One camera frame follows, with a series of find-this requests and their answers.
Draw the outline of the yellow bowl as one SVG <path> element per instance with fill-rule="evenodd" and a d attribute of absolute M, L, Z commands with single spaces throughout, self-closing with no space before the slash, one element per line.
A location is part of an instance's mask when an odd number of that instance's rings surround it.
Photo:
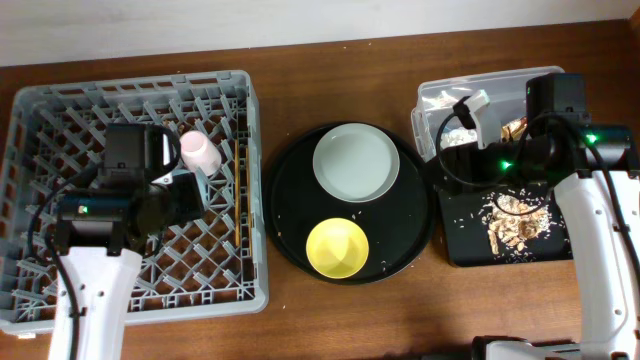
<path fill-rule="evenodd" d="M 315 271 L 329 279 L 341 280 L 364 267 L 369 256 L 369 241 L 355 222 L 330 218 L 311 230 L 305 250 Z"/>

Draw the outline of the gold foil wrapper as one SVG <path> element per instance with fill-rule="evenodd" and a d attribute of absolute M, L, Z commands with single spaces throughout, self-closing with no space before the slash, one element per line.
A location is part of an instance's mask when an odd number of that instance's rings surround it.
<path fill-rule="evenodd" d="M 519 140 L 527 128 L 527 117 L 523 116 L 507 123 L 501 128 L 501 141 L 512 142 Z"/>

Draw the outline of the white paper napkin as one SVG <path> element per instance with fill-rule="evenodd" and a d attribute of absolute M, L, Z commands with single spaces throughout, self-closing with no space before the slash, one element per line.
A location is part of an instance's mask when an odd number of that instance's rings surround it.
<path fill-rule="evenodd" d="M 465 129 L 464 127 L 444 132 L 441 136 L 441 147 L 443 149 L 476 142 L 476 130 Z"/>

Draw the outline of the pink plastic cup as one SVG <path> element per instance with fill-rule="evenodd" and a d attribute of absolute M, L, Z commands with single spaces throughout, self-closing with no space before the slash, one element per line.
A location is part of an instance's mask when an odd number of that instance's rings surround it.
<path fill-rule="evenodd" d="M 214 175 L 222 165 L 222 155 L 211 140 L 197 130 L 191 130 L 180 137 L 181 158 L 187 169 L 200 169 L 206 176 Z"/>

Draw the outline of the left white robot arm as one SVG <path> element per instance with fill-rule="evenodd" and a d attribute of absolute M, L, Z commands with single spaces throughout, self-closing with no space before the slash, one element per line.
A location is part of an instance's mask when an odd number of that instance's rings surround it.
<path fill-rule="evenodd" d="M 125 317 L 150 236 L 203 216 L 199 166 L 206 137 L 151 124 L 112 124 L 101 162 L 57 203 L 46 242 L 57 269 L 51 359 L 117 359 Z"/>

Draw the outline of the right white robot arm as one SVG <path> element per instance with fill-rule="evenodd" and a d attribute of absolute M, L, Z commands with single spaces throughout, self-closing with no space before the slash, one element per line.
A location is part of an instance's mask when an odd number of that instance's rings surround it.
<path fill-rule="evenodd" d="M 450 194 L 499 192 L 544 183 L 563 216 L 581 296 L 576 359 L 639 356 L 639 155 L 630 129 L 595 125 L 581 75 L 549 73 L 525 91 L 527 124 L 504 142 L 484 122 L 488 97 L 464 96 L 447 118 L 477 134 L 475 144 L 442 149 L 434 183 Z"/>

